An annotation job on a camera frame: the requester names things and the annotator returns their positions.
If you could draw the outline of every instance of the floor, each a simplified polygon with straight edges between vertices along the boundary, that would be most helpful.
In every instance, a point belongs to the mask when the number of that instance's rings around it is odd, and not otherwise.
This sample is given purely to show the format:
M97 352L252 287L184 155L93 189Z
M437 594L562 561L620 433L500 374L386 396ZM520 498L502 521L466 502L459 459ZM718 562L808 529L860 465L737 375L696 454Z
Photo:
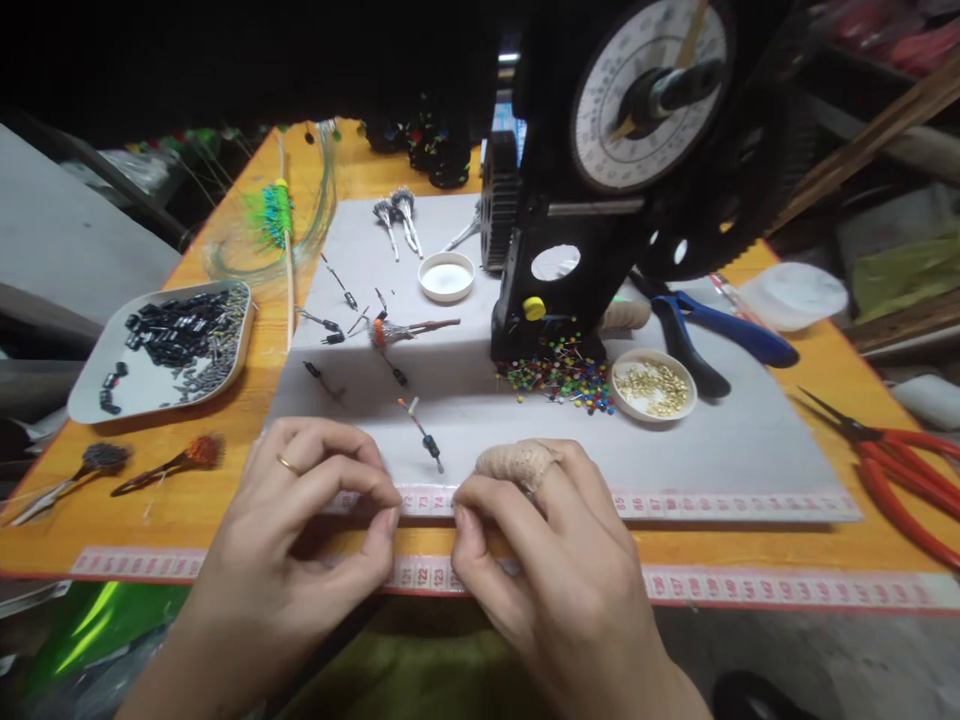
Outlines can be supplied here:
M745 669L820 720L960 719L960 618L660 608L657 622L706 697Z

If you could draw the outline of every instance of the dial gauge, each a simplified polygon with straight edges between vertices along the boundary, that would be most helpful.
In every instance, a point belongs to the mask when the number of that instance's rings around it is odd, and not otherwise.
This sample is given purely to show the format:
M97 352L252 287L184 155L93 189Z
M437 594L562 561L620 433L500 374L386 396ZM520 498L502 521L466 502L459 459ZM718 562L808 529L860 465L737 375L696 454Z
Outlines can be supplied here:
M574 99L571 145L581 176L597 190L622 194L657 180L693 149L719 109L733 65L732 17L720 0L700 8L702 23L694 23L694 32L699 30L694 70L717 69L713 91L672 111L657 101L668 76L682 72L675 70L677 56L698 3L638 5L584 71ZM629 118L641 121L624 133Z

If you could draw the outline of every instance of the yellow knob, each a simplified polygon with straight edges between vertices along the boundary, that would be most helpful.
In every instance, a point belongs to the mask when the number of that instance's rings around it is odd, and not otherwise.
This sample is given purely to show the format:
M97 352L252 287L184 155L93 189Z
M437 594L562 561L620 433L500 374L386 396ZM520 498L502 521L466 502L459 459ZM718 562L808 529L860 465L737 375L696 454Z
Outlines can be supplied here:
M538 297L529 297L523 301L523 316L530 321L539 320L547 314L547 306Z

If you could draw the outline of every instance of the small white bowl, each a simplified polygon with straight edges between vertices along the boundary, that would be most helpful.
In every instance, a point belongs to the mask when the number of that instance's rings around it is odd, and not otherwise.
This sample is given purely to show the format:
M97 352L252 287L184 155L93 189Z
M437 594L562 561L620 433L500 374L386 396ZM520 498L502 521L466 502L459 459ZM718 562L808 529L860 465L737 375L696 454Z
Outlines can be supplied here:
M651 415L647 412L649 401L646 398L628 399L620 392L620 388L617 386L617 372L625 373L631 365L645 365L645 360L654 360L662 365L666 365L673 370L677 377L687 386L687 402L684 403L683 407L676 414L665 417ZM679 360L659 350L637 348L636 350L629 350L618 357L616 362L613 363L613 367L610 368L610 386L613 388L613 395L617 399L617 410L625 412L630 417L643 420L644 422L662 423L679 420L689 415L693 407L697 404L697 386L693 382L693 376L690 375L690 371L687 370Z
M425 258L417 277L420 289L428 298L453 303L470 294L476 270L466 255L442 252Z

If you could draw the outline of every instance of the white board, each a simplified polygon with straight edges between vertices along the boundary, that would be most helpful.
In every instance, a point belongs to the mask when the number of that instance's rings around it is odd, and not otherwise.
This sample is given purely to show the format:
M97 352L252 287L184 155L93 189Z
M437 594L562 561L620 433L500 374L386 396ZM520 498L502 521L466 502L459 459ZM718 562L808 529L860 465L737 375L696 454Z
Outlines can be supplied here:
M469 222L476 195L418 198L416 227L425 255L438 252ZM329 334L300 319L267 422L289 415L322 416L363 428L376 440L387 470L411 515L449 516L450 496L487 447L529 437L574 438L597 462L625 518L836 522L862 519L779 385L745 350L707 330L689 326L694 344L733 386L726 398L698 401L675 424L643 425L617 413L590 417L572 403L556 405L517 394L494 379L489 359L490 317L499 277L479 270L479 235L458 249L478 267L473 292L452 306L427 299L417 283L419 260L404 244L394 262L386 231L376 224L369 200L339 204L324 254L360 310L379 312L374 288L387 300L389 319L410 325L461 318L459 326L426 333L390 347L390 360L407 375L401 388L366 333L324 346ZM635 297L632 287L622 296ZM306 301L310 313L353 325L343 291L326 265L318 265ZM611 359L637 346L663 350L656 316L632 334L605 339ZM334 389L336 404L304 368L312 362ZM446 472L421 445L416 427L397 405L420 397L417 416L441 450ZM345 511L355 498L343 495L331 511Z

